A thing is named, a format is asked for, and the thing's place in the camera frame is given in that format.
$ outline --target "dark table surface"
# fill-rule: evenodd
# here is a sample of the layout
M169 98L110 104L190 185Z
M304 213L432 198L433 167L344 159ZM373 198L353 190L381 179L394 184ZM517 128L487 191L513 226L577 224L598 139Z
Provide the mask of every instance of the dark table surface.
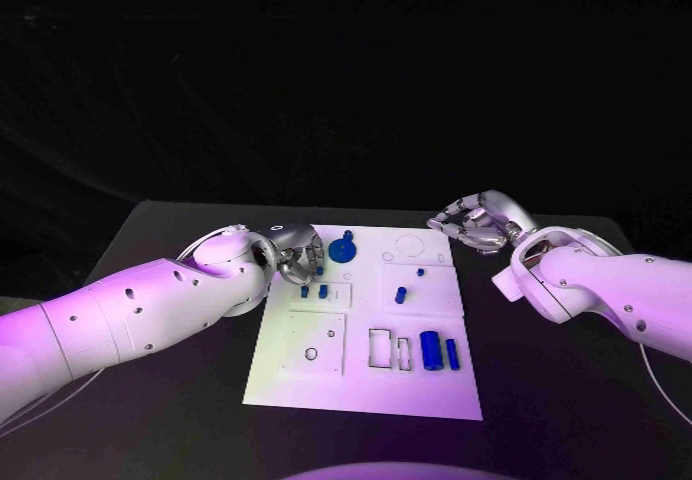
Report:
M144 202L89 282L174 258L227 224L423 227L432 213ZM631 252L606 218L536 220L582 227ZM0 440L0 477L262 479L345 463L413 461L517 478L690 478L690 429L654 390L637 345L595 315L556 325L523 299L504 300L490 277L508 251L481 257L458 242L451 251L482 422L242 405L262 303L106 369L54 412ZM686 382L687 364L651 357L665 389Z

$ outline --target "black curtain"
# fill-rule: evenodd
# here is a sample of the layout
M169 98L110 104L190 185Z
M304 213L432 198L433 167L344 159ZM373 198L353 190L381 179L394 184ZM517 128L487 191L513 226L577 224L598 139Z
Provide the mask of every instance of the black curtain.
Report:
M692 259L676 3L165 8L1 17L0 294L74 288L144 199L438 210L494 188Z

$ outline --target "small blue part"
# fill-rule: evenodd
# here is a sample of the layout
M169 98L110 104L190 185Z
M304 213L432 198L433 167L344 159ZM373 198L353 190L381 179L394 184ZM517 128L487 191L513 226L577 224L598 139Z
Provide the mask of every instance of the small blue part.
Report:
M355 256L355 245L353 243L353 232L345 230L342 238L328 244L328 258L335 263L347 263Z
M453 340L448 338L443 343L446 344L446 356L449 357L449 368L458 370L458 357L456 357L456 345Z
M435 372L443 368L439 335L436 332L420 333L422 368Z
M396 296L393 297L393 301L400 304L403 303L404 298L406 298L406 289L403 287L399 287L396 289Z

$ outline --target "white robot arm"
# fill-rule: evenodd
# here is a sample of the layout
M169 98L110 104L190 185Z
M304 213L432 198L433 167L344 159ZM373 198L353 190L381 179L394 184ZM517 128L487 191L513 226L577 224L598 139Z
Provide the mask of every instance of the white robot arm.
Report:
M275 226L263 233L236 225L197 240L175 261L132 267L0 317L0 425L71 380L169 347L220 317L247 312L276 271L304 285L322 265L309 225Z
M465 213L461 225L448 223ZM652 255L622 255L580 229L539 229L528 214L488 190L453 202L428 227L495 253L514 247L492 282L508 301L526 297L539 314L562 323L595 312L635 342L692 361L692 264Z

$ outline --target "robotic hand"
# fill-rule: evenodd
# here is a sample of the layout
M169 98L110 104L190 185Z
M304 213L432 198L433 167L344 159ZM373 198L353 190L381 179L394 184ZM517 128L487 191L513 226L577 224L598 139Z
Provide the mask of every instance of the robotic hand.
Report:
M87 373L157 352L220 317L252 310L276 271L304 285L322 265L311 225L257 233L234 225L200 238L175 261L132 267L0 317L0 426Z
M461 212L461 226L448 223ZM556 323L595 312L631 340L692 361L692 264L622 255L582 229L539 229L523 208L494 190L456 200L428 227L482 254L511 244L510 265L492 277L510 302L526 297Z

